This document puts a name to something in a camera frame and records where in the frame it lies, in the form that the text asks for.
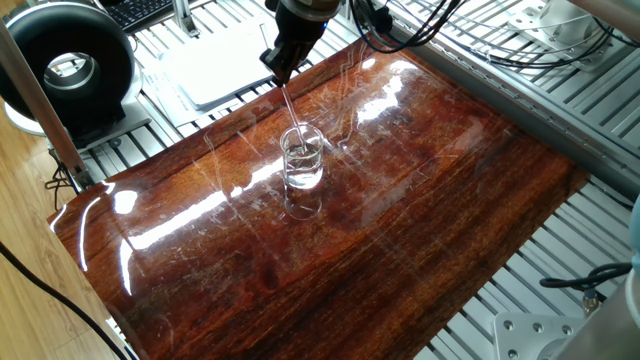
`glass beaker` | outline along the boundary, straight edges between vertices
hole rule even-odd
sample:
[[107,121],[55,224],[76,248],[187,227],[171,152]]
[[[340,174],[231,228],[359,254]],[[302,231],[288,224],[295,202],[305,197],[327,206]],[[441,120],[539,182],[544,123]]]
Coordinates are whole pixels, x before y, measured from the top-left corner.
[[280,147],[284,154],[284,181],[288,186],[312,189],[318,185],[322,179],[323,142],[322,132],[307,124],[282,134]]

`robotic arm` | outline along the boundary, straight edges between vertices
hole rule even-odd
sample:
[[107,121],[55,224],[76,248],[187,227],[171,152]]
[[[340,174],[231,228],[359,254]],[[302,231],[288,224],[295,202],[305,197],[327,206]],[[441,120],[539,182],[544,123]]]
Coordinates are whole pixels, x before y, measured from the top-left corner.
[[260,60],[273,72],[276,85],[282,86],[336,16],[340,0],[266,0],[265,5],[276,12],[279,34],[274,49],[267,49]]

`metal slotted rail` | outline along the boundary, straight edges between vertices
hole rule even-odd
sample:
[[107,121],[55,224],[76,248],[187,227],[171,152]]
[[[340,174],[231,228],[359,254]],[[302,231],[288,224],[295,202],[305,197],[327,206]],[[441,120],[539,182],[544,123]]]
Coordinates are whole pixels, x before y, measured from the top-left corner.
[[[425,1],[399,1],[418,17],[428,14],[431,6]],[[504,47],[538,51],[540,49],[535,44],[513,33],[475,23],[503,26],[512,13],[531,3],[518,0],[469,1],[458,13],[463,17],[453,19],[453,25],[443,31],[460,35],[459,39],[468,44],[477,41],[475,37]],[[265,14],[272,17],[261,0],[219,0],[217,3],[195,3],[192,7],[193,18],[202,36],[215,36],[217,32]],[[402,17],[399,13],[396,12],[396,16],[400,20],[412,21],[406,14]],[[460,28],[473,37],[461,34]],[[133,36],[137,42],[136,60],[143,71],[145,67],[154,66],[158,54],[197,41],[182,33],[171,19]],[[357,38],[349,21],[338,16],[329,22],[325,35],[297,73],[306,71]],[[632,85],[637,84],[640,77],[639,51],[629,49],[619,62],[595,73],[573,67],[504,71],[541,89],[560,106],[577,111],[582,116],[580,121],[600,131],[610,132],[621,142],[637,149],[640,146],[640,89]],[[513,58],[525,60],[527,57],[514,54]],[[543,60],[554,59],[543,57]],[[82,156],[94,180],[100,181],[172,146],[273,87],[272,83],[264,82],[249,91],[235,94],[235,99],[206,116],[175,127],[145,82],[138,100],[151,116],[151,123],[121,136],[119,146],[111,146],[113,142],[104,143]],[[630,206],[621,195],[592,177],[587,185],[560,206],[447,326],[433,339],[425,339],[425,348],[416,359],[494,359],[492,322],[499,312],[581,317],[581,294],[572,290],[544,289],[538,281],[546,276],[584,276],[598,265],[629,261],[632,255],[627,245]],[[612,280],[601,285],[599,290],[611,295],[619,284],[620,280]]]

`clear water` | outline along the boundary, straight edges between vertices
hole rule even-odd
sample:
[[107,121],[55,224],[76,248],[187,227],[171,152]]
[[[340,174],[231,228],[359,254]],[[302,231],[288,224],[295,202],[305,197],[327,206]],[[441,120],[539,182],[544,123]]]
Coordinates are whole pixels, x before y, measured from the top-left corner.
[[[305,159],[296,158],[313,153],[317,154]],[[290,147],[285,154],[285,162],[285,181],[293,187],[311,189],[322,179],[322,152],[312,144]]]

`cable bundle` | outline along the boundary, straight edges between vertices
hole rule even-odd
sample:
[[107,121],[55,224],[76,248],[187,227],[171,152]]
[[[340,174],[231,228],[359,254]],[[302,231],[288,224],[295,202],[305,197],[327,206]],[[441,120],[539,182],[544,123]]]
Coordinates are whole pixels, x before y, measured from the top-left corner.
[[[399,41],[389,33],[391,30],[390,21],[392,20],[389,15],[389,9],[386,5],[376,10],[373,7],[371,0],[366,0],[366,5],[362,5],[364,7],[364,9],[361,9],[363,10],[362,16],[358,16],[354,0],[349,0],[349,6],[351,8],[351,14],[356,20],[355,24],[358,32],[367,45],[378,52],[392,54],[406,47],[422,46],[431,41],[431,39],[433,39],[433,37],[440,31],[442,26],[449,21],[449,18],[460,8],[460,6],[462,6],[462,4],[465,3],[465,1],[466,0],[441,0],[436,6],[436,9],[431,12],[427,21],[425,21],[416,33],[405,42]],[[438,19],[431,24],[438,14]],[[383,47],[387,47],[388,49],[382,49],[381,47],[371,43],[371,41],[364,35],[364,31],[362,30],[358,19],[362,19],[376,40]],[[391,41],[384,39],[382,35],[388,36]]]

